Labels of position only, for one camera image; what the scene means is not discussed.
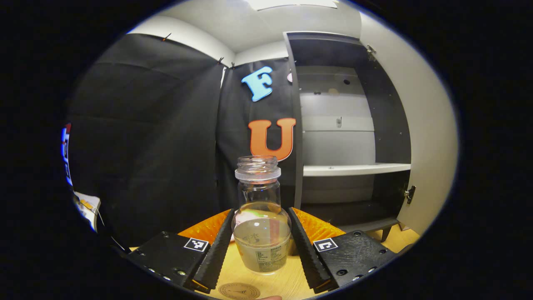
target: orange letter u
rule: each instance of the orange letter u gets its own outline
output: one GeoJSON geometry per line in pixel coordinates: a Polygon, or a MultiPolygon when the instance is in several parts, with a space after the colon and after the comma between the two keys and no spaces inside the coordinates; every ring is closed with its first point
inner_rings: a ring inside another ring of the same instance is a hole
{"type": "Polygon", "coordinates": [[[296,119],[279,119],[276,124],[281,127],[281,146],[277,150],[267,148],[267,129],[272,123],[268,120],[255,120],[248,124],[252,131],[250,136],[250,152],[252,155],[273,155],[278,161],[289,157],[293,151],[293,127],[296,119]]]}

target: wooden table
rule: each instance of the wooden table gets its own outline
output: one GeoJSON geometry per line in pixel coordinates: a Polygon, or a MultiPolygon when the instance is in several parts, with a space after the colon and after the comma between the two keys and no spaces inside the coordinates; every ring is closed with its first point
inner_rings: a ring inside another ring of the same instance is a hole
{"type": "MultiPolygon", "coordinates": [[[[381,239],[380,231],[368,232],[368,234],[377,240],[381,239]]],[[[401,231],[398,225],[394,225],[391,228],[389,237],[382,245],[393,252],[399,252],[408,244],[414,243],[418,238],[418,234],[414,231],[401,231]]],[[[228,247],[216,289],[211,290],[210,294],[196,292],[214,298],[231,300],[233,298],[226,297],[219,291],[219,288],[227,283],[251,285],[260,291],[260,295],[257,298],[281,296],[284,300],[297,300],[319,295],[309,288],[299,256],[288,256],[286,265],[276,274],[256,275],[248,271],[244,266],[235,242],[231,242],[228,247]]]]}

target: round sticker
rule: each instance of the round sticker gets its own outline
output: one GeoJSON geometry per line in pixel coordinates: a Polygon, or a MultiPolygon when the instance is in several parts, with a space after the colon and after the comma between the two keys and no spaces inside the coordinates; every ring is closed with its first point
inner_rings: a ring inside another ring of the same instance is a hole
{"type": "Polygon", "coordinates": [[[261,294],[256,287],[240,282],[226,283],[219,288],[219,292],[235,300],[256,299],[261,294]]]}

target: orange object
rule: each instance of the orange object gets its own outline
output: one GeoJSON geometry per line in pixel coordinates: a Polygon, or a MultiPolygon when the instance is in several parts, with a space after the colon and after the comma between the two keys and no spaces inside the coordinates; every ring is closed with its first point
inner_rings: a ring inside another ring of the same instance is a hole
{"type": "Polygon", "coordinates": [[[281,127],[281,146],[277,150],[271,150],[267,147],[267,129],[272,125],[269,120],[255,120],[248,124],[250,133],[250,152],[252,155],[272,155],[278,161],[289,157],[293,151],[293,127],[296,125],[296,119],[284,118],[276,122],[281,127]]]}
{"type": "Polygon", "coordinates": [[[196,225],[178,233],[178,235],[186,238],[208,241],[209,244],[213,245],[216,235],[219,233],[220,227],[222,227],[222,223],[224,223],[224,220],[228,216],[229,212],[230,210],[228,209],[220,214],[214,215],[209,219],[205,219],[202,222],[197,223],[196,225]]]}
{"type": "Polygon", "coordinates": [[[339,228],[313,215],[310,215],[307,212],[301,211],[294,207],[293,210],[300,220],[300,223],[302,223],[302,227],[304,228],[305,233],[307,234],[307,237],[311,243],[345,234],[345,232],[339,228]]]}

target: blue letter f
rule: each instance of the blue letter f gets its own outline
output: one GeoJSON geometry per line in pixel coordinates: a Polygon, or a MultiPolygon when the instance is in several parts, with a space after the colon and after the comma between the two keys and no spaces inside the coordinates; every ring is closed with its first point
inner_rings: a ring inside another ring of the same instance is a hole
{"type": "Polygon", "coordinates": [[[265,83],[267,85],[272,84],[272,78],[270,78],[268,74],[265,74],[270,72],[272,72],[271,67],[262,67],[261,69],[251,73],[250,75],[244,77],[243,80],[241,80],[241,82],[245,82],[246,84],[248,84],[248,87],[252,91],[253,102],[263,99],[264,97],[270,95],[270,93],[272,92],[272,88],[267,88],[266,86],[264,86],[265,83]]]}

